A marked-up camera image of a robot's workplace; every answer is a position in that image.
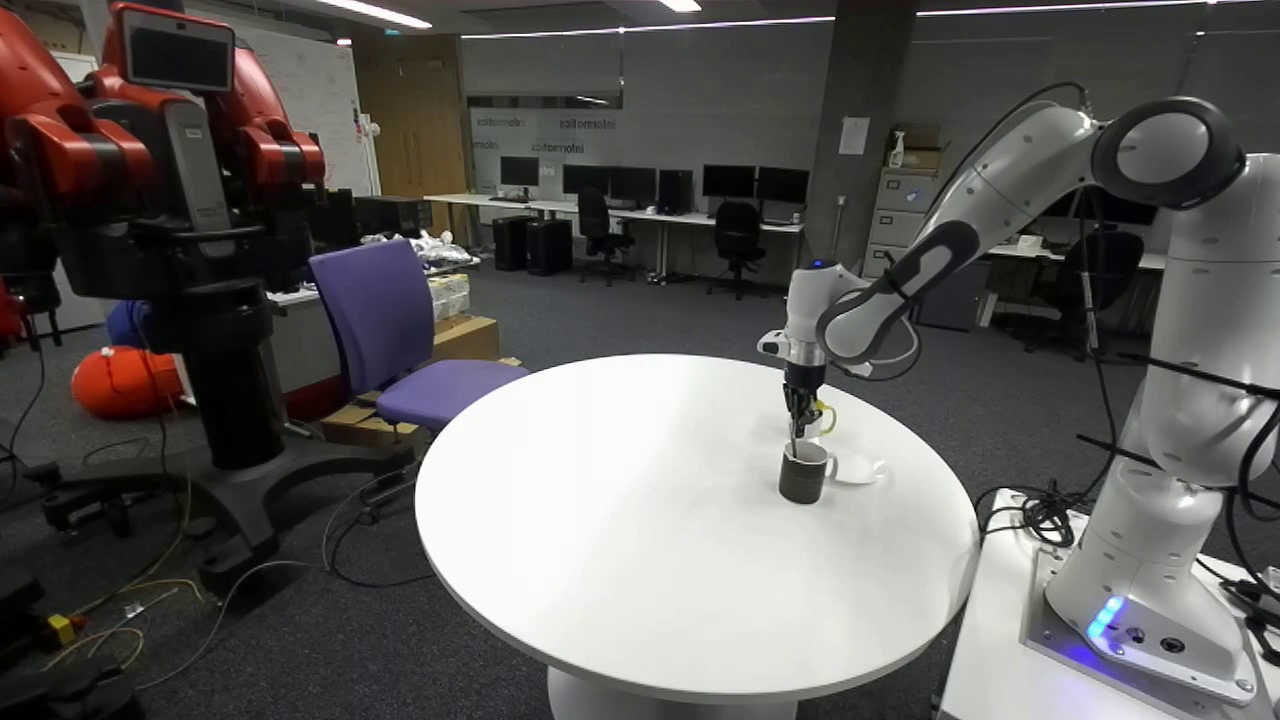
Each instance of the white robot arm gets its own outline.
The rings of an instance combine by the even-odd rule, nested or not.
[[[1080,184],[1172,212],[1152,332],[1152,360],[1164,364],[1144,376],[1120,432],[1128,456],[1112,460],[1084,540],[1044,572],[1044,600],[1100,656],[1248,704],[1260,688],[1248,640],[1192,580],[1192,564],[1220,492],[1276,456],[1268,440],[1256,468],[1240,468],[1276,412],[1276,400],[1244,384],[1280,384],[1280,156],[1240,152],[1212,104],[1176,96],[1112,124],[1028,104],[944,188],[924,236],[880,280],[800,268],[788,328],[764,336],[764,348],[788,364],[800,436],[828,364],[876,356],[908,300]]]

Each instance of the gray floor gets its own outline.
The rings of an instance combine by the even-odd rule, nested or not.
[[[764,328],[780,324],[780,296],[708,296],[700,284],[580,284],[576,276],[476,276],[476,312],[504,328],[504,352],[528,368],[568,364],[612,352],[708,352],[752,360]],[[100,424],[72,408],[68,372],[100,344],[100,332],[80,332],[68,348],[44,356],[48,388],[24,424],[20,456],[80,464],[84,452],[128,440],[116,456],[156,452],[156,424]],[[36,356],[12,348],[0,360],[0,436],[8,436],[32,384]],[[1108,372],[1124,408],[1140,372]],[[1100,452],[1076,444],[1076,432],[1104,436],[1096,376],[1056,352],[1024,352],[1000,332],[924,332],[924,360],[896,384],[848,384],[848,392],[880,404],[912,424],[960,472],[968,492],[992,484],[1080,488],[1096,476]],[[168,424],[168,448],[200,440],[200,424],[180,416]],[[184,676],[148,688],[152,716],[472,716],[472,720],[544,720],[544,676],[532,660],[484,636],[436,580],[408,588],[364,592],[316,568],[316,544],[328,508],[360,488],[360,480],[324,480],[288,500],[296,524],[280,556],[308,568],[288,572],[252,612],[232,612],[200,664]],[[0,476],[0,504],[20,504],[0,516],[0,564],[32,568],[48,584],[52,608],[76,608],[128,572],[152,560],[176,524],[176,500],[160,496],[136,508],[140,532],[116,540],[104,528],[56,536],[40,524],[32,488]],[[200,544],[184,544],[172,572],[192,568]],[[344,560],[368,580],[400,580],[424,572],[412,516],[400,508],[388,520],[352,532]],[[144,592],[136,620],[144,652],[136,676],[156,680],[184,664],[200,636],[216,624],[216,608],[192,592]],[[132,656],[136,636],[116,636],[100,652]],[[904,672],[804,704],[804,720],[868,716],[912,720],[932,716],[944,688],[952,636],[924,652]]]

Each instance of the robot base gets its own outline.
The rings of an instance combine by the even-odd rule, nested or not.
[[[1140,696],[1140,700],[1148,700],[1152,708],[1160,708],[1160,712],[1168,712],[1176,720],[1272,720],[1272,696],[1268,696],[1264,684],[1252,692],[1248,704],[1228,704],[1228,700],[1216,700],[1216,696],[1196,692],[1188,684],[1176,684],[1176,680],[1116,664],[1104,652],[1096,652],[1044,600],[1044,588],[1048,588],[1048,576],[1052,576],[1056,564],[1060,560],[1048,556],[1048,552],[1036,556],[1036,580],[1032,580],[1032,592],[1028,592],[1028,620],[1024,620],[1024,644],[1028,648],[1040,648],[1040,652],[1088,672],[1092,680],[1112,684],[1116,692]]]

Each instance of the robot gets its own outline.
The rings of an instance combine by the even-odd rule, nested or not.
[[[1248,636],[1192,580],[1224,492],[1276,456],[1276,392],[1260,388],[1280,384],[1280,156],[1244,152],[1224,112],[1172,96],[1104,124],[1084,108],[1024,104],[972,152],[880,280],[796,268],[788,328],[760,348],[788,364],[784,396],[804,436],[828,364],[872,360],[916,296],[1084,184],[1164,208],[1172,244],[1124,452],[1088,532],[1044,572],[1044,600],[1112,664],[1252,704]]]
[[[236,32],[180,0],[112,0],[100,72],[72,84],[40,40],[0,12],[0,256],[52,268],[80,296],[148,300],[144,336],[184,352],[208,452],[44,476],[64,524],[104,496],[192,484],[232,540],[204,564],[224,592],[276,548],[268,504],[312,476],[400,476],[408,448],[364,452],[280,436],[260,344],[264,288],[308,260],[304,188],[324,180],[312,132]]]

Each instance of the blue chair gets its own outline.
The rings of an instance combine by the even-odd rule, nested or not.
[[[348,388],[380,392],[384,420],[440,432],[468,404],[524,376],[524,368],[488,360],[432,364],[432,288],[408,244],[312,256],[312,276],[344,352]]]

